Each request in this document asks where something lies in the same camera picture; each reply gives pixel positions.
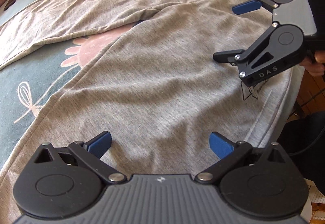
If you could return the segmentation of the person's right hand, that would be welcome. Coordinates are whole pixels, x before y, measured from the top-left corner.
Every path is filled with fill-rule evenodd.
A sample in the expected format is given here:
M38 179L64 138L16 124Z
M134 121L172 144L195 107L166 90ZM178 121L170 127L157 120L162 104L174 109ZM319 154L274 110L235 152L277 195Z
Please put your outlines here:
M324 64L325 64L325 52L315 52L315 62L310 57L305 57L304 60L299 64L303 66L312 76L323 76L324 75Z

